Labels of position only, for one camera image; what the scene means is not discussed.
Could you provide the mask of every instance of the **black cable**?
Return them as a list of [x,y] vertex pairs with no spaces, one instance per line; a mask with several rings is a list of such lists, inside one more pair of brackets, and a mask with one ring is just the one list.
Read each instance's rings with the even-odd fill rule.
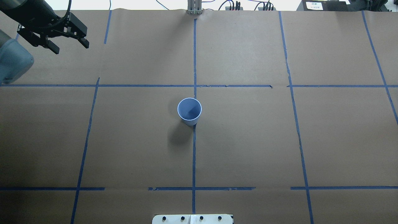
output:
[[232,1],[232,0],[226,0],[225,2],[223,2],[221,5],[220,5],[220,8],[219,8],[219,10],[221,9],[221,7],[226,3],[226,2],[229,2],[229,7],[230,7],[230,10],[231,10],[231,2],[232,2],[232,8],[234,8],[235,7],[235,5],[234,5],[234,1]]
[[64,20],[68,17],[68,15],[70,13],[70,7],[71,6],[72,6],[72,0],[69,0],[68,9],[66,10],[65,16],[62,17],[61,19],[59,19],[56,23],[54,23],[52,25],[49,25],[49,26],[42,26],[42,27],[30,26],[29,28],[33,28],[33,29],[50,29],[50,28],[58,26],[59,24],[63,23]]
[[164,6],[162,3],[160,3],[158,0],[156,0],[161,6],[163,6],[165,9],[169,10],[166,6]]
[[257,9],[257,7],[258,7],[261,3],[264,5],[263,8],[265,8],[265,2],[259,2],[259,3],[256,5],[256,7],[254,8],[254,11]]

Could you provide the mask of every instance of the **blue tape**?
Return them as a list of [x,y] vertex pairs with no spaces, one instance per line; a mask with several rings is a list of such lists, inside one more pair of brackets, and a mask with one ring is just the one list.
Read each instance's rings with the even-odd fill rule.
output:
[[101,84],[99,87],[194,87],[194,85],[161,85],[161,84]]
[[196,211],[196,125],[193,126],[193,153],[192,153],[192,214]]
[[0,191],[75,191],[76,187],[0,187]]
[[376,54],[376,50],[375,50],[375,47],[373,45],[373,41],[372,41],[371,35],[369,33],[369,28],[368,28],[368,24],[366,22],[365,12],[364,11],[362,11],[362,18],[363,18],[363,23],[365,24],[366,33],[368,34],[368,38],[369,38],[369,42],[370,42],[371,47],[372,47],[373,54],[375,55],[375,59],[376,59],[378,70],[380,71],[380,75],[381,75],[381,78],[383,80],[384,87],[386,88],[386,92],[387,92],[388,100],[390,101],[390,104],[391,104],[392,112],[394,113],[395,120],[396,120],[396,122],[398,124],[398,115],[397,115],[397,112],[395,110],[394,103],[392,102],[390,91],[388,90],[387,82],[386,82],[386,79],[384,77],[383,70],[381,69],[380,62],[378,60],[378,57],[377,57],[377,54]]
[[193,95],[196,99],[196,20],[193,20]]
[[149,191],[191,191],[192,187],[149,187]]
[[[302,172],[303,172],[303,175],[304,175],[305,186],[308,187],[307,171],[306,171],[306,168],[305,168],[304,153],[303,153],[302,144],[301,144],[300,127],[299,127],[299,120],[297,118],[296,102],[295,102],[294,92],[293,92],[293,87],[292,87],[292,85],[293,85],[292,84],[292,78],[291,78],[291,75],[290,75],[289,64],[287,62],[287,49],[286,49],[285,34],[283,32],[282,14],[281,14],[280,11],[278,11],[278,13],[279,13],[279,23],[281,25],[283,50],[285,51],[286,69],[287,69],[287,73],[289,75],[290,94],[291,94],[291,97],[292,97],[293,112],[294,112],[295,121],[296,121],[296,130],[297,130],[297,135],[299,137],[298,141],[299,141],[299,144],[300,144]],[[312,215],[312,205],[311,205],[310,191],[308,189],[306,189],[306,194],[307,194],[308,211],[309,211],[309,214],[310,214],[310,221],[311,221],[311,224],[314,224],[314,217]]]
[[[76,187],[0,187],[0,191],[76,191]],[[105,187],[82,187],[81,191],[104,191]]]
[[273,88],[271,85],[197,85],[198,87],[265,87]]
[[82,176],[83,176],[83,168],[84,168],[84,162],[86,160],[86,153],[87,153],[87,146],[88,146],[88,137],[90,136],[90,130],[91,130],[91,123],[93,120],[93,113],[94,113],[94,106],[96,104],[96,98],[97,98],[97,92],[98,92],[98,84],[100,82],[100,79],[98,78],[97,84],[96,84],[96,90],[94,92],[94,99],[93,99],[93,105],[91,106],[91,113],[90,113],[90,120],[88,122],[88,128],[87,128],[87,135],[86,135],[86,142],[84,144],[84,151],[83,151],[83,157],[82,157],[82,164],[80,166],[80,173],[79,173],[79,179],[77,182],[77,188],[76,188],[76,195],[75,195],[75,201],[73,204],[73,211],[72,211],[72,217],[70,219],[70,224],[74,223],[74,218],[76,215],[76,208],[77,208],[77,201],[79,199],[79,191],[80,191],[80,184],[82,182]]
[[255,187],[149,187],[149,191],[251,191]]
[[96,85],[86,84],[5,84],[4,87],[95,87]]
[[109,25],[111,24],[111,17],[112,17],[112,10],[109,10],[108,24],[106,25],[105,39],[103,40],[104,44],[106,44],[106,41],[108,40],[108,32],[109,32]]
[[[4,87],[96,87],[94,84],[1,84]],[[166,85],[166,84],[100,84],[98,87],[194,87],[195,85]],[[196,85],[199,88],[213,87],[213,88],[227,88],[227,87],[241,87],[241,88],[273,88],[271,85]],[[301,88],[385,88],[384,85],[289,85],[287,87]],[[387,85],[388,88],[398,88],[398,85]]]
[[314,87],[314,88],[323,88],[323,87],[338,87],[338,88],[384,88],[384,85],[289,85],[287,87]]
[[[193,96],[196,99],[196,22],[193,20]],[[192,214],[196,214],[196,125],[193,126],[193,156],[192,156]]]
[[398,186],[331,186],[331,187],[291,187],[297,190],[368,190],[368,189],[398,189]]
[[196,187],[197,191],[251,191],[255,187]]

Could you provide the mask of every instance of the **white label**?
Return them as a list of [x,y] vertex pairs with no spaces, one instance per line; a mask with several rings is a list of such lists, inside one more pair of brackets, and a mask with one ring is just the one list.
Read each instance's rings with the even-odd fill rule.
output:
[[306,2],[307,9],[323,10],[321,2]]

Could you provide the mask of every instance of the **black device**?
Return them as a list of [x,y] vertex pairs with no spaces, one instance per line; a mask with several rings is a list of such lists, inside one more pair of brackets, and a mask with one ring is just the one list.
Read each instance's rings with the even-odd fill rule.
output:
[[373,12],[389,12],[384,4],[388,0],[350,0],[350,5],[347,5],[348,11],[373,11]]
[[71,0],[65,16],[60,17],[44,0],[0,0],[0,10],[19,22],[17,32],[21,37],[32,46],[43,46],[55,54],[59,54],[59,47],[49,40],[52,37],[71,37],[85,48],[90,45],[85,39],[87,26],[70,12],[70,5]]
[[346,2],[301,0],[297,11],[339,11],[347,12]]

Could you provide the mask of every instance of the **cable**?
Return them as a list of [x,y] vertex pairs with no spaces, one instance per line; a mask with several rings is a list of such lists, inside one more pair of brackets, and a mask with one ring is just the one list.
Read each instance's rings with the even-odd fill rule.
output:
[[259,3],[256,5],[256,7],[254,8],[254,11],[257,9],[257,7],[258,7],[261,3],[263,4],[263,8],[265,8],[265,2],[259,2]]
[[54,23],[52,25],[49,25],[49,26],[42,26],[42,27],[30,26],[29,28],[33,28],[33,29],[50,29],[50,28],[58,26],[59,24],[63,23],[64,20],[68,17],[68,15],[70,13],[70,7],[71,6],[72,6],[72,0],[69,0],[68,9],[66,10],[66,13],[65,13],[64,17],[59,19],[56,23]]
[[221,7],[222,7],[226,2],[229,2],[229,8],[230,8],[230,9],[231,9],[231,7],[232,7],[232,8],[235,7],[234,1],[232,1],[232,0],[226,0],[225,2],[223,2],[223,3],[220,5],[219,10],[221,9]]
[[155,0],[155,1],[157,1],[161,6],[163,6],[165,9],[167,9],[167,10],[170,10],[170,9],[168,9],[166,6],[164,6],[162,3],[160,3],[158,0]]
[[240,2],[236,1],[236,7],[235,10],[240,10]]

